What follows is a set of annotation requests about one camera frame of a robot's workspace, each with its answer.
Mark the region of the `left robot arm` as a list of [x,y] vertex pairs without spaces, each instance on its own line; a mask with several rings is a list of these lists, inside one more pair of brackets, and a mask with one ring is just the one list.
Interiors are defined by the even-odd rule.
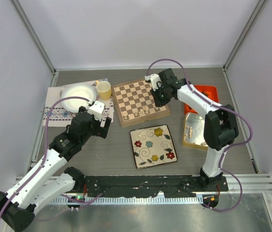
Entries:
[[56,196],[80,192],[85,177],[74,167],[67,168],[56,180],[46,181],[74,155],[82,150],[91,136],[106,138],[111,124],[107,117],[101,126],[105,105],[96,101],[89,108],[80,107],[66,130],[56,136],[39,162],[12,188],[0,191],[0,220],[15,232],[22,232],[38,212]]

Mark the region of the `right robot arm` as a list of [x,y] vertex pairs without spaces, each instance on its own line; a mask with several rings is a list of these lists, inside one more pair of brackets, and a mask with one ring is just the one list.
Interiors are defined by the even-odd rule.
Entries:
[[205,191],[212,190],[222,178],[227,149],[239,135],[233,107],[209,99],[188,80],[178,79],[172,69],[147,74],[145,81],[152,85],[150,92],[157,107],[176,99],[189,105],[204,120],[203,138],[208,148],[205,163],[200,169],[199,184]]

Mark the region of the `light bishop piece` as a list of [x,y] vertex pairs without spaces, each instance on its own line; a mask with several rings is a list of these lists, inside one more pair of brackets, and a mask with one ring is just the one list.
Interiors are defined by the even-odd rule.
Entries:
[[139,112],[138,112],[137,109],[134,111],[134,115],[135,115],[135,116],[138,116],[138,115],[139,115]]

